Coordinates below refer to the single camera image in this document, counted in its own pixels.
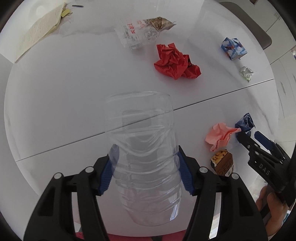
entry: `paper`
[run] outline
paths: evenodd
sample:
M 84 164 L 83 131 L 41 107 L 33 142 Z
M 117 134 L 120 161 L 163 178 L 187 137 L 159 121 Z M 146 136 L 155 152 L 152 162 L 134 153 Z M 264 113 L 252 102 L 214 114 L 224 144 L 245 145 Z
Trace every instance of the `paper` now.
M 249 113 L 245 114 L 236 124 L 235 128 L 240 128 L 247 136 L 251 136 L 251 129 L 255 127 L 253 119 Z
M 254 72 L 246 66 L 241 67 L 239 72 L 248 82 L 250 82 L 250 79 L 254 74 Z
M 32 27 L 24 33 L 17 46 L 17 61 L 27 50 L 34 46 L 42 37 L 44 37 L 48 32 L 52 31 L 61 19 L 61 14 L 65 3 L 57 6 L 43 17 L 38 19 Z
M 246 49 L 244 46 L 238 41 L 238 39 L 229 39 L 226 38 L 222 42 L 221 48 L 224 50 L 224 52 L 227 54 L 227 56 L 231 60 L 235 60 L 237 58 L 241 58 L 245 54 L 247 54 Z
M 158 72 L 175 80 L 181 76 L 195 79 L 201 75 L 200 68 L 191 63 L 189 55 L 183 55 L 178 51 L 174 43 L 168 47 L 158 44 L 157 50 L 160 60 L 154 63 L 154 67 Z
M 69 13 L 70 13 L 70 9 L 66 9 L 65 11 L 62 12 L 61 17 L 63 18 Z
M 220 147 L 227 146 L 230 135 L 240 132 L 240 128 L 231 128 L 225 123 L 218 123 L 213 126 L 213 129 L 207 134 L 205 141 L 211 145 L 211 151 L 216 151 Z

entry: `screw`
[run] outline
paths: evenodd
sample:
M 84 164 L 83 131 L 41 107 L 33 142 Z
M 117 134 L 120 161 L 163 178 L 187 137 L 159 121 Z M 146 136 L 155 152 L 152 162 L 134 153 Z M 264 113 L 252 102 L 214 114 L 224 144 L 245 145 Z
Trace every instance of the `screw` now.
M 237 180 L 237 179 L 239 178 L 239 175 L 236 174 L 236 173 L 232 173 L 232 174 L 231 174 L 231 177 L 232 177 L 233 179 Z
M 207 168 L 206 167 L 201 167 L 200 172 L 201 173 L 207 173 Z
M 93 167 L 87 167 L 87 168 L 85 169 L 85 171 L 86 171 L 87 173 L 91 173 L 91 172 L 94 171 L 94 168 L 93 168 Z
M 60 172 L 54 175 L 54 179 L 60 179 L 61 177 L 62 177 L 62 174 Z

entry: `crumpled blue paper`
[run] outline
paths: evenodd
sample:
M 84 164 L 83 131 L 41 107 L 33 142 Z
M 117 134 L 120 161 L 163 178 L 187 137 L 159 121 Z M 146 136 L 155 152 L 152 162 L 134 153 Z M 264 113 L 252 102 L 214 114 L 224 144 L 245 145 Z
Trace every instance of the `crumpled blue paper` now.
M 235 128 L 240 128 L 247 136 L 251 136 L 251 129 L 255 127 L 250 113 L 245 114 L 236 124 Z

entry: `crumpled white paper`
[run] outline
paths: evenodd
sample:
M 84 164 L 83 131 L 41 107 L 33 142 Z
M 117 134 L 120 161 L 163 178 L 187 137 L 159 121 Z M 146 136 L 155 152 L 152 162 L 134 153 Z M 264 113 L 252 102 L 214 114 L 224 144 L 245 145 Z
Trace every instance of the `crumpled white paper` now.
M 254 74 L 254 72 L 246 66 L 241 67 L 239 72 L 248 82 L 250 82 L 250 79 Z

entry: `yellow sticky note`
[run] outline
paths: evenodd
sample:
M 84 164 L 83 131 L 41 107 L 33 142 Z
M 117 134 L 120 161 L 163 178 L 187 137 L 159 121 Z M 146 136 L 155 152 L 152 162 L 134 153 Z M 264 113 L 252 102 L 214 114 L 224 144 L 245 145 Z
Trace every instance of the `yellow sticky note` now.
M 66 9 L 65 11 L 62 12 L 61 17 L 63 18 L 64 16 L 66 16 L 69 13 L 70 13 L 70 9 Z

